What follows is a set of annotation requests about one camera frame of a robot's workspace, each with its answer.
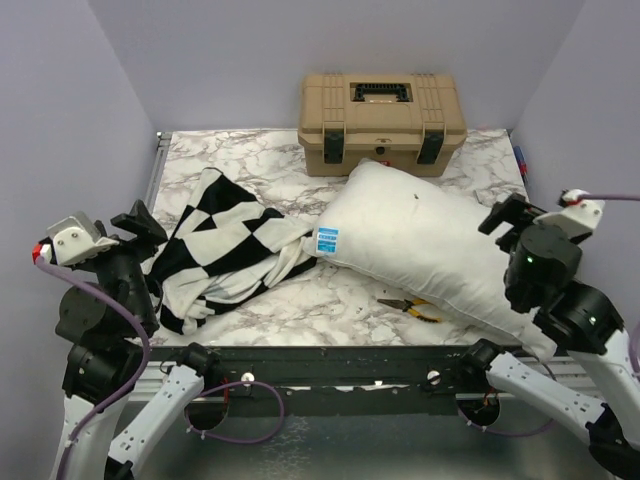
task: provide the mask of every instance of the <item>pliers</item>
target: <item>pliers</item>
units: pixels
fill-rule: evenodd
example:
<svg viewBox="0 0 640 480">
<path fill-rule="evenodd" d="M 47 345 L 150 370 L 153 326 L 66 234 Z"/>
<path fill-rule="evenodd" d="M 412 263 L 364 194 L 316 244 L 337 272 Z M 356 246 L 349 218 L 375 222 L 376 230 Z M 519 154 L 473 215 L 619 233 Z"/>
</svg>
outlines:
<svg viewBox="0 0 640 480">
<path fill-rule="evenodd" d="M 379 303 L 386 305 L 391 308 L 397 308 L 398 310 L 402 310 L 403 312 L 408 312 L 410 315 L 413 315 L 418 320 L 422 320 L 423 322 L 429 323 L 440 323 L 442 319 L 439 317 L 426 317 L 422 315 L 418 310 L 416 310 L 416 305 L 431 305 L 431 302 L 427 302 L 426 300 L 422 300 L 420 298 L 416 298 L 414 301 L 411 300 L 388 300 L 384 298 L 378 299 Z"/>
</svg>

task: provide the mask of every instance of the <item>toolbox latch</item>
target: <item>toolbox latch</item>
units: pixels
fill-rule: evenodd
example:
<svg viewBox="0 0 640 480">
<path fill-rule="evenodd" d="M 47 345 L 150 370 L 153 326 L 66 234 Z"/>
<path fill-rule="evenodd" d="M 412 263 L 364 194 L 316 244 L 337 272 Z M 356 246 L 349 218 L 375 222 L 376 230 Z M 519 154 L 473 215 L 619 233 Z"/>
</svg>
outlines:
<svg viewBox="0 0 640 480">
<path fill-rule="evenodd" d="M 342 163 L 344 154 L 344 132 L 324 132 L 324 163 Z"/>
<path fill-rule="evenodd" d="M 418 165 L 434 165 L 444 143 L 444 132 L 424 132 Z"/>
</svg>

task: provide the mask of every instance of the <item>gray floor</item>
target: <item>gray floor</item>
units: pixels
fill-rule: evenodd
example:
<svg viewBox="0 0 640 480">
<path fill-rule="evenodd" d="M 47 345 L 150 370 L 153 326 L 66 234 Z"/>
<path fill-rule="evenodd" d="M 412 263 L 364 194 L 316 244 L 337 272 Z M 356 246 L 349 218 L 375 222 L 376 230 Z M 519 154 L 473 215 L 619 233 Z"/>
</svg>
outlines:
<svg viewBox="0 0 640 480">
<path fill-rule="evenodd" d="M 523 431 L 544 422 L 517 401 L 503 402 L 499 426 Z M 128 407 L 123 422 L 137 407 Z M 229 435 L 264 433 L 274 419 L 228 419 Z M 289 417 L 273 440 L 236 446 L 187 435 L 180 419 L 158 444 L 139 480 L 600 480 L 610 479 L 560 427 L 527 439 L 468 428 L 428 415 Z"/>
</svg>

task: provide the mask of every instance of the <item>white pillow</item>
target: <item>white pillow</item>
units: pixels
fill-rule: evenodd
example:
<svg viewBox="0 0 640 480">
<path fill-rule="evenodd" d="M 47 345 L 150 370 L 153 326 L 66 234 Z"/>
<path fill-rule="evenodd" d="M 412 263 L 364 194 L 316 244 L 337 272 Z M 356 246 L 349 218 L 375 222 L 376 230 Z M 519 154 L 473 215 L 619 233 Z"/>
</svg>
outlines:
<svg viewBox="0 0 640 480">
<path fill-rule="evenodd" d="M 402 288 L 454 317 L 522 344 L 541 360 L 556 345 L 512 311 L 502 278 L 508 255 L 478 232 L 489 209 L 425 180 L 364 162 L 324 211 L 304 250 Z"/>
</svg>

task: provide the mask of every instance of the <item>toolbox handle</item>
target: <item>toolbox handle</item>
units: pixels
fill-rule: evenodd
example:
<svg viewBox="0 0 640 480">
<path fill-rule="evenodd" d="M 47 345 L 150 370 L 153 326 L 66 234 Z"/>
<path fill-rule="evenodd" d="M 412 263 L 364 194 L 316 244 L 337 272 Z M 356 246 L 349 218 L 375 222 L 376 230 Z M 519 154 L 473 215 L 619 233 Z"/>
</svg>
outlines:
<svg viewBox="0 0 640 480">
<path fill-rule="evenodd" d="M 384 95 L 393 93 L 399 102 L 409 101 L 409 91 L 402 83 L 358 83 L 353 95 L 354 102 L 364 102 L 366 94 Z"/>
</svg>

